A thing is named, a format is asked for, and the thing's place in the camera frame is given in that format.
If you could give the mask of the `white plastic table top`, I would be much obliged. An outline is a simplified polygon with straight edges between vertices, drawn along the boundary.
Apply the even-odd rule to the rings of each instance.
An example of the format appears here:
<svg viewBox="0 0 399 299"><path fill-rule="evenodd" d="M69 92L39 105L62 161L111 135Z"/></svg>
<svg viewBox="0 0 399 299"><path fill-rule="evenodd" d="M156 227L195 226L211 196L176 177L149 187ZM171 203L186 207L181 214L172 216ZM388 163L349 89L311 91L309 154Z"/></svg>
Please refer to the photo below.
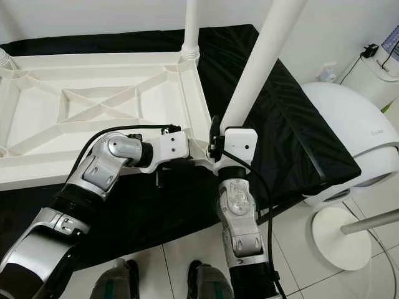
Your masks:
<svg viewBox="0 0 399 299"><path fill-rule="evenodd" d="M179 126L190 156L207 158L210 113L179 52L18 56L0 74L2 191L65 182L91 136L123 125L146 140Z"/></svg>

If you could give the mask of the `black table cloth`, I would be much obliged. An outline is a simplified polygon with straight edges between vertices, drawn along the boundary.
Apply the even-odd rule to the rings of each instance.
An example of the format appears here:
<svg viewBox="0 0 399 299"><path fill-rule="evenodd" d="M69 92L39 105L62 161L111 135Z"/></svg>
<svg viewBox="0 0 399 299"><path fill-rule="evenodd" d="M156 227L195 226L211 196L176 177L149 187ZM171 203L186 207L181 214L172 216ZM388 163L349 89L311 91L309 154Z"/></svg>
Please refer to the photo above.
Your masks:
<svg viewBox="0 0 399 299"><path fill-rule="evenodd" d="M257 30L251 24L200 29L198 71L213 116L226 110L256 40ZM182 29L172 29L29 38L2 47L12 56L41 56L177 52L182 42ZM253 182L257 203L261 207L272 203L276 214L294 207L304 196L361 174L282 62L272 68L244 125L259 136L253 161L262 176L262 181ZM76 247L76 270L218 226L214 174L196 167L165 176L164 188L157 188L152 174L122 177Z"/></svg>

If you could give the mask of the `grey robot left foot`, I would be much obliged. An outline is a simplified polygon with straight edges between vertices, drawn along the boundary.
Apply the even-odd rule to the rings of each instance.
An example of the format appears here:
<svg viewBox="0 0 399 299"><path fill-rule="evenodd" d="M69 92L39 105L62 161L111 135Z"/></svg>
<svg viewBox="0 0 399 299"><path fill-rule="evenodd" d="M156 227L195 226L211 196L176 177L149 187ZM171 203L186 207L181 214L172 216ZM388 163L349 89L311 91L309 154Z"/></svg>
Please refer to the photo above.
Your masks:
<svg viewBox="0 0 399 299"><path fill-rule="evenodd" d="M115 259L98 278L89 299L140 299L140 274L134 259Z"/></svg>

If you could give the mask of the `grey robot foot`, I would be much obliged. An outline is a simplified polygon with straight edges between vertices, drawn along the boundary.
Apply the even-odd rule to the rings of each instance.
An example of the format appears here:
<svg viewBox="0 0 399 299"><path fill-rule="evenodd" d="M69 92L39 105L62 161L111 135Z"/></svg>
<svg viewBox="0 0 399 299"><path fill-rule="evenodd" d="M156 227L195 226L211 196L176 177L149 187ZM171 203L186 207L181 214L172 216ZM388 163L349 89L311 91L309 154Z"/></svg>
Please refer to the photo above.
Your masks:
<svg viewBox="0 0 399 299"><path fill-rule="evenodd" d="M218 268L192 261L188 268L187 299L234 299L228 279Z"/></svg>
<svg viewBox="0 0 399 299"><path fill-rule="evenodd" d="M89 299L140 299L140 274L134 259L115 259L98 278Z"/></svg>

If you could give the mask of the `grey robot right foot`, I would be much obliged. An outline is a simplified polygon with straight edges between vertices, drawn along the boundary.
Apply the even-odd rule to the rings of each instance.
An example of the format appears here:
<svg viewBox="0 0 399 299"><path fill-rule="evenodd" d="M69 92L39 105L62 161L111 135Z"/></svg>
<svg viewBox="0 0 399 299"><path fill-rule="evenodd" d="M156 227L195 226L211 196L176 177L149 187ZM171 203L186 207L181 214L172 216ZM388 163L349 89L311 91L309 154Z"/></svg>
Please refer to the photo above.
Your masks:
<svg viewBox="0 0 399 299"><path fill-rule="evenodd" d="M234 299L228 279L218 268L192 261L188 268L187 299Z"/></svg>

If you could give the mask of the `white dome-shaped appliance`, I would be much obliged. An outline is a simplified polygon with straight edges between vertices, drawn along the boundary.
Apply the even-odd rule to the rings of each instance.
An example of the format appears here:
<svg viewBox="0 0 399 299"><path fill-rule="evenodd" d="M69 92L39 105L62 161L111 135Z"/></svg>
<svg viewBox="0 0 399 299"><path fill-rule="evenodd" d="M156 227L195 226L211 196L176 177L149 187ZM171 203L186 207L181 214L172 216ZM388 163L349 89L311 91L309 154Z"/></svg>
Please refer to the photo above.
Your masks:
<svg viewBox="0 0 399 299"><path fill-rule="evenodd" d="M305 83L302 91L361 170L359 176L305 197L305 204L325 207L341 201L353 189L371 187L399 174L399 132L368 98L328 82Z"/></svg>

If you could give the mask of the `white round base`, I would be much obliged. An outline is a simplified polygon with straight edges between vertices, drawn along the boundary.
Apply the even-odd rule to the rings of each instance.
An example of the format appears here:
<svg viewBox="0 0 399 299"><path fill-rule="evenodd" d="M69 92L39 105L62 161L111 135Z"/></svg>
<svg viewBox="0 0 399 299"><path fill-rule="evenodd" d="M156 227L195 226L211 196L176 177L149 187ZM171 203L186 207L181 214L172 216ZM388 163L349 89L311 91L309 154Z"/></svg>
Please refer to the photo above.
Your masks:
<svg viewBox="0 0 399 299"><path fill-rule="evenodd" d="M370 262L370 234L364 230L343 230L346 225L356 222L357 218L350 211L339 207L322 209L312 219L311 233L315 247L339 270L361 270Z"/></svg>

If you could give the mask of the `white box appliance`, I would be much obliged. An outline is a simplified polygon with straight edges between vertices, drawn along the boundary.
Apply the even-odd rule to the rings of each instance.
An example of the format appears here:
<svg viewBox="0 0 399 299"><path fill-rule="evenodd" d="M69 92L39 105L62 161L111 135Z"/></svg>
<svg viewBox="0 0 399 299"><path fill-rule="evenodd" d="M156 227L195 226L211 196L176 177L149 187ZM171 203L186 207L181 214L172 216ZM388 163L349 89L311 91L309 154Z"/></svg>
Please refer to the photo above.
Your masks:
<svg viewBox="0 0 399 299"><path fill-rule="evenodd" d="M344 73L341 85L369 99L377 108L399 98L399 60L379 48L371 58L359 57Z"/></svg>

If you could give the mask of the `grey metal rod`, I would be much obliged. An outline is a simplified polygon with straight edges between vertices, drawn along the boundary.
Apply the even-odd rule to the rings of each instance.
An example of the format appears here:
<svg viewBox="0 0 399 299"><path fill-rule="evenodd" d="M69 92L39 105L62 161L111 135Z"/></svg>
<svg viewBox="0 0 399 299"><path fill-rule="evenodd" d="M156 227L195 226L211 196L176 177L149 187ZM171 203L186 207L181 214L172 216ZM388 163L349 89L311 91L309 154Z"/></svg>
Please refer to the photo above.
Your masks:
<svg viewBox="0 0 399 299"><path fill-rule="evenodd" d="M399 222L399 209L379 214L379 216L367 217L366 219L343 225L341 227L341 231L345 235L353 234L363 230L382 227L383 225L394 222Z"/></svg>

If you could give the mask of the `green tape strip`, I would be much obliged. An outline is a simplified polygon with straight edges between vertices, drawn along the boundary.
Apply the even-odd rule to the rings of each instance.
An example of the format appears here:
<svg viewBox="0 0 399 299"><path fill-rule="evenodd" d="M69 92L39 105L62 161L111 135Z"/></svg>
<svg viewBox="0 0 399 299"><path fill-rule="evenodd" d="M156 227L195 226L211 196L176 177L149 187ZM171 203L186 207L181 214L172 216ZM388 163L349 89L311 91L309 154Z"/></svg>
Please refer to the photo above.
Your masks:
<svg viewBox="0 0 399 299"><path fill-rule="evenodd" d="M381 112L383 114L387 113L388 109L390 109L390 107L397 101L399 100L399 98L394 99L394 100L390 100L390 102L388 102L384 107L381 108Z"/></svg>

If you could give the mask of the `blue ribbed device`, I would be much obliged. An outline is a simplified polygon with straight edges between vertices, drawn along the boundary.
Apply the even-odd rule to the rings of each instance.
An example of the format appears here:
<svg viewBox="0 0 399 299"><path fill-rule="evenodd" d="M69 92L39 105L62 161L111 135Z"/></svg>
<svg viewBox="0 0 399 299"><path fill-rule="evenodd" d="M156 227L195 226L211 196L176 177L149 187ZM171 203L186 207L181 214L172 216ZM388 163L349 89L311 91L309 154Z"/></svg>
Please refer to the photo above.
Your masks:
<svg viewBox="0 0 399 299"><path fill-rule="evenodd" d="M399 44L399 25L383 40L381 47L388 54L392 54Z"/></svg>

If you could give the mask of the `small white wall device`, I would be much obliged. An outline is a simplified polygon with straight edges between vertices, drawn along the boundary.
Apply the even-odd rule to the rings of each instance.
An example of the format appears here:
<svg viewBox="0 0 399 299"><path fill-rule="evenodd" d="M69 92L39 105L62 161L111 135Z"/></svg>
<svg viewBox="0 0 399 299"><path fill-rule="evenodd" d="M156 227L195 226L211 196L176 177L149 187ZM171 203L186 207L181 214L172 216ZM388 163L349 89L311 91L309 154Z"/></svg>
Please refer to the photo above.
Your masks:
<svg viewBox="0 0 399 299"><path fill-rule="evenodd" d="M319 74L317 74L317 80L319 82L330 82L334 83L335 79L337 78L337 74L335 68L337 66L336 62L328 62L325 63Z"/></svg>

